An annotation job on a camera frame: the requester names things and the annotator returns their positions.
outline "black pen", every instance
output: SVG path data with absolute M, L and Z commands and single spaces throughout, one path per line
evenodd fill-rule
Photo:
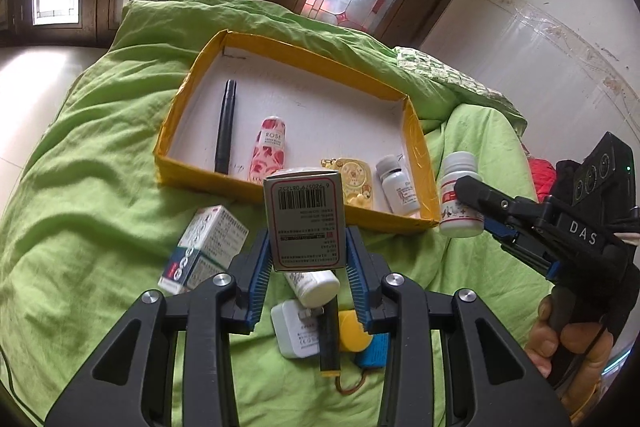
M 231 134 L 234 127 L 234 109 L 236 107 L 236 81 L 226 81 L 225 96 L 220 109 L 218 124 L 218 142 L 216 144 L 215 172 L 229 174 L 231 160 Z

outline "red cloth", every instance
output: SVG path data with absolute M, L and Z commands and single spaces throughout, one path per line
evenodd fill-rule
M 533 184 L 536 186 L 538 201 L 542 201 L 551 192 L 551 187 L 556 181 L 556 170 L 546 160 L 538 158 L 528 158 L 529 169 L 533 177 Z

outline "pink rose bottle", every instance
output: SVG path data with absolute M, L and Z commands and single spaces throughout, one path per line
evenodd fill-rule
M 260 133 L 255 142 L 254 156 L 249 169 L 249 181 L 262 185 L 269 174 L 284 166 L 284 132 L 282 118 L 270 116 L 262 122 Z

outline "white wall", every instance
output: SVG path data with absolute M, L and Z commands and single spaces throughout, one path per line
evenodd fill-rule
M 581 161 L 613 132 L 634 150 L 640 188 L 633 0 L 453 0 L 421 48 L 503 92 L 529 121 L 535 156 Z M 639 329 L 637 309 L 618 347 Z

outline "metal screw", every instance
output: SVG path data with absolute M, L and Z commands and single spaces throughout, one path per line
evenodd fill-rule
M 478 296 L 476 295 L 476 292 L 474 292 L 473 290 L 470 290 L 468 288 L 462 288 L 462 290 L 458 292 L 458 297 L 460 297 L 461 301 L 473 302 L 476 300 L 476 297 Z
M 153 304 L 160 298 L 160 292 L 157 290 L 147 290 L 142 294 L 142 301 L 145 304 Z
M 226 286 L 231 282 L 231 276 L 228 273 L 219 273 L 213 277 L 213 284 L 216 286 Z
M 404 284 L 404 277 L 402 277 L 399 273 L 390 273 L 385 277 L 385 281 L 388 285 L 400 286 Z

